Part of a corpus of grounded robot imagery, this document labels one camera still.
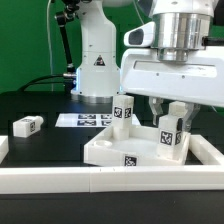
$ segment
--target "black table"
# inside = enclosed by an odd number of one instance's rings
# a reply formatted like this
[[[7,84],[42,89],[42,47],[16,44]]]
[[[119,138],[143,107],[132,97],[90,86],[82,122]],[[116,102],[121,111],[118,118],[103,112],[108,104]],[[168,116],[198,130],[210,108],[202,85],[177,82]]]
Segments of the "black table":
[[[0,135],[9,136],[1,167],[88,166],[83,146],[102,128],[56,128],[60,113],[111,113],[111,104],[77,103],[60,92],[1,94]],[[142,125],[152,124],[146,97],[135,96],[134,113]],[[42,130],[27,139],[13,137],[12,123],[28,115],[44,118]],[[223,124],[224,117],[202,107],[192,133],[224,152]],[[188,163],[197,163],[191,154]],[[0,223],[223,223],[223,208],[224,191],[0,195]]]

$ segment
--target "white block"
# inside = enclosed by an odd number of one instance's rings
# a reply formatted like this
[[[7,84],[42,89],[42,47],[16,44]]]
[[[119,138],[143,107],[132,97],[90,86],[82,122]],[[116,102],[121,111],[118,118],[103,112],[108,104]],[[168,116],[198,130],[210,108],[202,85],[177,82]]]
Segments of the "white block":
[[[13,123],[13,134],[15,137],[27,138],[40,131],[43,118],[40,116],[27,116]]]
[[[89,192],[89,168],[0,169],[0,194]]]
[[[192,135],[190,150],[204,165],[224,165],[224,155],[201,135]]]
[[[91,168],[90,192],[125,190],[125,167]]]
[[[0,136],[0,163],[9,152],[9,144],[7,136]]]
[[[126,129],[132,124],[134,97],[119,95],[113,98],[112,125]]]

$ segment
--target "green wall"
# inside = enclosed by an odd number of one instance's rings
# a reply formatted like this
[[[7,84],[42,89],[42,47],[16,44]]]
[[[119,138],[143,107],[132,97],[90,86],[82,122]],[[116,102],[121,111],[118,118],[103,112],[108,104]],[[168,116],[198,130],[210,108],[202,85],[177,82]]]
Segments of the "green wall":
[[[48,0],[4,1],[0,14],[0,92],[14,91],[28,81],[50,75],[47,42],[46,11]],[[66,71],[66,62],[59,34],[54,20],[56,12],[63,10],[57,0],[51,5],[51,34],[54,58],[54,74]],[[117,27],[117,64],[120,66],[126,49],[123,36],[126,31],[140,25],[133,5],[122,8],[105,8],[106,16]],[[75,20],[67,25],[73,60],[77,67],[81,63],[80,23]],[[223,27],[213,27],[213,36],[224,37]],[[51,90],[51,86],[32,87],[30,90]]]

